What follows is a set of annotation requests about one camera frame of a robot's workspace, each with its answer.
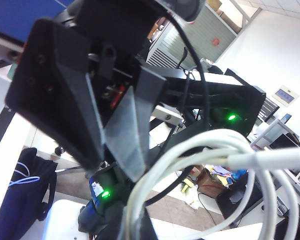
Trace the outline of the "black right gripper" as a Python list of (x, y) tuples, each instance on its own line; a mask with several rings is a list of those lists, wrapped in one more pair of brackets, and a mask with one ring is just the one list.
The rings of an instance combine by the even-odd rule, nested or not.
[(67, 12), (69, 117), (108, 120), (130, 86), (137, 113), (150, 116), (165, 80), (137, 55), (163, 9), (153, 0), (75, 0)]

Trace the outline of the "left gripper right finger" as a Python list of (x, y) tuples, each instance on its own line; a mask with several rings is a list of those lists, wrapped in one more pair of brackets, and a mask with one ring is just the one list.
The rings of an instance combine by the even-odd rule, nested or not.
[(151, 218), (149, 216), (149, 213), (145, 207), (142, 209), (137, 222), (137, 239), (138, 240), (158, 239)]

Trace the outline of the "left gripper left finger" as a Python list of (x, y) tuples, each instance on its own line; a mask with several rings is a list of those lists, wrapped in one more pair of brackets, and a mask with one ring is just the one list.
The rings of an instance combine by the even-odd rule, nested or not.
[(105, 228), (98, 234), (98, 240), (124, 240), (124, 220), (126, 207), (122, 203), (115, 203), (105, 210)]

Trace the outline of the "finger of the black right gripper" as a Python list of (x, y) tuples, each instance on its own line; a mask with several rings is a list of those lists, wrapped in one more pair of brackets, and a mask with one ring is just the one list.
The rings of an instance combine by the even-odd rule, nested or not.
[(104, 158), (105, 134), (89, 79), (90, 41), (48, 18), (35, 21), (6, 105), (56, 140), (86, 170)]
[(141, 66), (136, 87), (130, 86), (104, 131), (106, 145), (129, 179), (137, 182), (147, 169), (150, 117), (166, 79)]

